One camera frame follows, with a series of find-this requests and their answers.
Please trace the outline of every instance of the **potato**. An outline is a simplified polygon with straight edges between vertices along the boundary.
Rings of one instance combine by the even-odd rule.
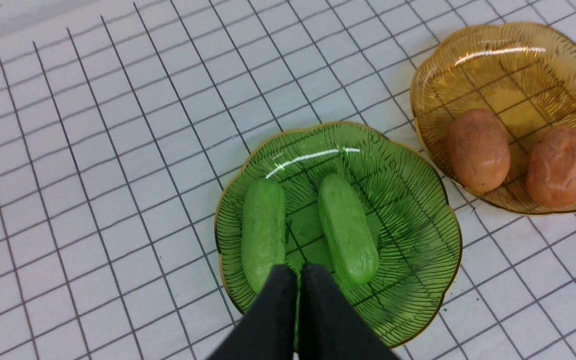
[[[457,180],[475,193],[493,191],[510,171],[503,124],[488,110],[470,109],[448,129],[448,159]]]
[[[557,126],[544,133],[528,157],[526,191],[546,208],[576,203],[576,129]]]

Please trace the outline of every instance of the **amber glass plate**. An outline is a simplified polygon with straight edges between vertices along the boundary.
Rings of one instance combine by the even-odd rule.
[[[379,268],[368,285],[345,287],[334,274],[317,202],[320,182],[331,173],[352,184],[368,216],[379,251]],[[226,187],[215,216],[222,281],[241,312],[257,297],[242,268],[242,208],[250,184],[262,178],[285,191],[285,261],[297,275],[306,263],[325,265],[345,298],[389,347],[426,328],[462,255],[459,223],[429,162],[352,122],[284,132],[266,141]]]
[[[498,189],[471,193],[527,215],[576,212],[536,205],[526,193],[528,152],[551,127],[576,128],[576,44],[537,23],[476,25],[451,34],[417,69],[410,103],[419,141],[454,182],[444,146],[468,109],[493,111],[505,125],[512,164]]]

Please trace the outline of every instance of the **green cucumber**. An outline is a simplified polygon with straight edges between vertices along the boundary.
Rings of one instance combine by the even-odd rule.
[[[246,193],[243,208],[241,262],[254,292],[264,287],[270,270],[286,260],[286,194],[281,184],[262,179]]]
[[[351,285],[365,285],[379,267],[379,253],[355,189],[336,173],[319,187],[318,210],[333,268]]]

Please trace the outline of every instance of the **grid paper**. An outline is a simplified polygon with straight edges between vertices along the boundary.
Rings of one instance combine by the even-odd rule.
[[[514,21],[576,41],[576,0],[105,0],[0,39],[0,359],[205,359],[241,318],[213,222],[250,151],[345,120],[421,152],[416,66],[465,25]],[[576,360],[576,214],[443,180],[462,265],[394,351]]]

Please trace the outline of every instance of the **plate rim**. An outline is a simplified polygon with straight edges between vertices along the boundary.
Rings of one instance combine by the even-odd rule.
[[[415,111],[415,107],[414,107],[414,105],[416,104],[416,91],[413,91],[413,89],[418,88],[418,86],[416,85],[416,79],[418,78],[418,75],[421,73],[420,69],[422,69],[422,67],[425,64],[430,62],[433,59],[433,57],[435,57],[439,53],[439,51],[442,50],[443,48],[445,48],[447,45],[454,43],[455,41],[458,41],[459,39],[464,39],[468,36],[472,36],[472,34],[466,34],[466,32],[468,30],[484,30],[487,28],[500,28],[501,29],[501,28],[513,28],[513,27],[518,27],[518,26],[541,28],[542,30],[545,30],[546,32],[551,32],[553,34],[556,34],[556,35],[560,36],[565,43],[572,45],[572,48],[574,50],[576,50],[576,42],[574,42],[573,39],[571,39],[568,35],[564,34],[563,32],[560,32],[559,30],[557,30],[551,26],[545,25],[544,23],[530,22],[530,21],[517,21],[517,22],[508,22],[508,23],[501,23],[501,24],[482,23],[482,24],[478,24],[478,25],[471,25],[471,26],[462,27],[461,29],[458,29],[458,30],[455,30],[454,32],[452,32],[450,35],[448,35],[446,38],[444,38],[439,43],[439,45],[437,45],[437,48],[435,48],[435,50],[432,51],[432,54],[430,54],[430,56],[428,56],[428,58],[423,60],[422,63],[419,64],[419,66],[414,71],[414,74],[412,76],[412,80],[410,82],[410,87],[409,87],[410,88],[409,104],[410,104],[410,110],[411,110],[412,116],[413,116],[414,133],[416,134],[417,141],[419,141],[419,143],[421,144],[423,151],[426,154],[428,154],[428,158],[430,159],[430,161],[433,164],[436,164],[436,161],[433,160],[432,153],[428,150],[426,142],[423,140],[423,137],[421,135],[421,132],[420,132],[419,126],[418,126],[419,116],[418,116],[417,112]],[[500,209],[500,210],[503,210],[503,211],[511,213],[511,214],[531,216],[531,217],[545,217],[548,215],[576,214],[576,210],[551,209],[551,210],[548,210],[546,212],[541,212],[538,214],[535,214],[534,212],[510,210],[510,209],[507,209],[506,207],[503,207],[502,205],[498,205],[496,203],[490,202],[489,200],[482,198],[480,195],[478,195],[478,194],[474,193],[473,191],[471,191],[470,189],[468,189],[467,186],[463,185],[461,182],[459,182],[459,180],[457,180],[456,178],[453,178],[449,174],[446,173],[445,175],[446,175],[446,178],[450,179],[453,184],[464,189],[469,194],[474,196],[476,199],[490,205],[493,208]]]
[[[250,160],[254,157],[254,155],[256,155],[256,153],[258,153],[258,151],[261,150],[263,147],[265,147],[270,141],[274,141],[275,139],[278,139],[280,137],[284,137],[284,136],[290,135],[290,134],[308,133],[308,132],[312,132],[313,130],[327,128],[327,127],[331,127],[331,126],[335,126],[335,125],[355,126],[357,128],[366,129],[366,130],[373,132],[374,134],[377,134],[380,137],[384,138],[389,145],[400,146],[402,148],[405,148],[406,150],[409,150],[411,153],[414,153],[414,155],[416,155],[416,157],[419,157],[422,161],[426,162],[426,164],[428,164],[430,166],[430,168],[432,169],[432,173],[434,173],[437,181],[439,182],[439,185],[441,186],[441,190],[443,192],[443,201],[445,203],[444,206],[446,208],[448,208],[448,210],[450,211],[450,215],[452,216],[452,219],[454,220],[455,224],[457,225],[457,233],[458,233],[458,239],[459,239],[459,253],[458,253],[457,263],[456,263],[454,271],[452,272],[452,276],[450,278],[450,281],[447,282],[445,289],[441,292],[441,297],[439,297],[439,301],[438,301],[436,309],[432,312],[432,315],[429,317],[428,321],[426,321],[426,323],[416,333],[414,333],[414,335],[411,335],[408,338],[406,338],[405,340],[400,341],[400,342],[398,342],[392,346],[388,346],[388,348],[390,350],[393,350],[397,347],[400,347],[404,344],[407,344],[408,342],[412,341],[413,339],[415,339],[416,337],[421,335],[436,320],[437,316],[439,315],[439,312],[441,312],[441,308],[444,305],[444,301],[446,300],[446,294],[448,294],[448,291],[450,291],[453,283],[455,282],[455,278],[457,278],[457,275],[459,273],[459,269],[460,269],[461,264],[462,264],[462,257],[464,255],[464,234],[462,233],[462,226],[459,223],[459,219],[457,218],[457,215],[455,214],[455,210],[450,205],[449,198],[448,198],[448,191],[446,190],[446,185],[444,184],[444,182],[441,178],[441,174],[439,173],[439,171],[435,167],[434,162],[425,159],[417,150],[414,150],[413,148],[411,148],[410,146],[408,146],[404,143],[390,139],[384,133],[380,132],[379,130],[376,130],[375,128],[373,128],[371,126],[365,125],[363,123],[352,122],[352,121],[337,120],[337,121],[329,121],[329,122],[319,123],[319,124],[311,126],[311,127],[285,130],[285,131],[282,131],[278,134],[275,134],[273,136],[268,137],[267,139],[262,141],[256,148],[254,148],[254,150],[252,150],[250,152],[250,154],[248,155],[246,160],[243,162],[242,166],[238,169],[237,173],[233,176],[233,178],[231,178],[231,180],[229,180],[228,184],[226,186],[224,186],[223,191],[221,192],[221,195],[219,196],[219,201],[217,202],[217,207],[215,208],[213,230],[214,230],[214,241],[215,241],[215,245],[217,247],[216,250],[217,250],[217,253],[219,255],[218,265],[219,265],[219,276],[221,277],[221,284],[223,286],[223,289],[226,292],[226,295],[230,299],[230,302],[232,303],[232,305],[235,307],[235,309],[238,310],[238,312],[240,312],[240,314],[244,315],[245,312],[242,310],[242,308],[240,308],[240,306],[234,300],[233,294],[231,294],[231,289],[226,282],[226,276],[224,275],[224,255],[222,254],[222,249],[219,246],[219,237],[218,237],[218,233],[217,233],[217,223],[219,221],[218,215],[219,215],[220,209],[222,207],[222,202],[224,200],[224,196],[226,196],[226,193],[230,189],[231,185],[233,185],[233,183],[240,176],[242,176],[242,174],[244,173],[244,170],[246,169],[246,166],[248,166]]]

